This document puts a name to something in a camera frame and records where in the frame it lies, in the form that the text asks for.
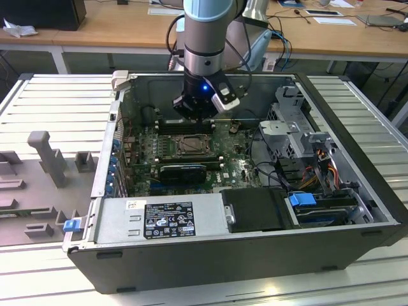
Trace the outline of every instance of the desk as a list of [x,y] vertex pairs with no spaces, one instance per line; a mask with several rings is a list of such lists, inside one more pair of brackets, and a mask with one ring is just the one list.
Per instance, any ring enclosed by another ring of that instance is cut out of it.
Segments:
[[[312,0],[304,3],[310,8]],[[50,52],[59,73],[69,73],[64,62],[64,52],[90,52],[113,54],[167,54],[164,37],[174,16],[148,15],[149,6],[129,3],[119,6],[115,1],[98,3],[86,1],[87,16],[78,31],[39,30],[30,38],[13,38],[0,34],[0,49],[34,50]],[[366,0],[359,10],[332,8],[344,15],[386,13],[385,7],[403,8],[404,4],[382,0]],[[271,2],[268,14],[284,11]],[[280,17],[296,17],[293,10],[277,14]],[[355,17],[357,26],[323,25],[310,18],[282,18],[287,39],[293,46],[294,59],[320,59],[331,61],[381,61],[405,62],[408,58],[407,34],[400,31],[386,32],[378,28],[365,28]],[[276,18],[272,25],[279,28]],[[282,52],[282,43],[271,41],[269,56]]]

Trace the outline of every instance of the warning label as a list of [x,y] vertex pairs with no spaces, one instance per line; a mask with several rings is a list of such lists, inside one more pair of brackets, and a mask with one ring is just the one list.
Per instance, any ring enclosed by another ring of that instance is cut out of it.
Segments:
[[146,239],[195,236],[192,202],[145,205]]

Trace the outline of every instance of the blue clip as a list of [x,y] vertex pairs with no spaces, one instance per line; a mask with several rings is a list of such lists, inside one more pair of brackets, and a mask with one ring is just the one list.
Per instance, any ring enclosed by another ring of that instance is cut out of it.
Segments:
[[292,206],[316,205],[316,200],[311,193],[294,193],[289,197]]
[[64,223],[64,227],[62,228],[65,233],[69,231],[77,232],[81,231],[80,229],[81,220],[67,220]]

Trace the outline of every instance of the computer case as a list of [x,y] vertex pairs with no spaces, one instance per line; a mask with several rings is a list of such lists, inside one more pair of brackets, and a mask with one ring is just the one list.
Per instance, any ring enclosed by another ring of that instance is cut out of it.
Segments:
[[76,31],[86,15],[84,0],[2,0],[0,18],[19,26]]

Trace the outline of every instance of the paper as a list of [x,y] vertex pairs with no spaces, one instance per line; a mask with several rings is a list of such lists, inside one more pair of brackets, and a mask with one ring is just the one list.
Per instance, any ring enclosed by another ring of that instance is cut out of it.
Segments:
[[342,18],[324,18],[324,17],[314,17],[314,20],[319,22],[320,24],[340,24],[343,26],[357,26],[353,21],[350,19],[342,19]]
[[4,20],[5,26],[3,27],[3,30],[5,30],[8,34],[15,36],[17,38],[20,38],[21,36],[30,36],[30,35],[36,35],[38,32],[36,32],[35,28],[31,25],[25,25],[25,26],[19,26],[12,24],[8,22],[6,19]]
[[331,0],[330,5],[335,8],[354,8],[353,5],[345,2],[344,0]]

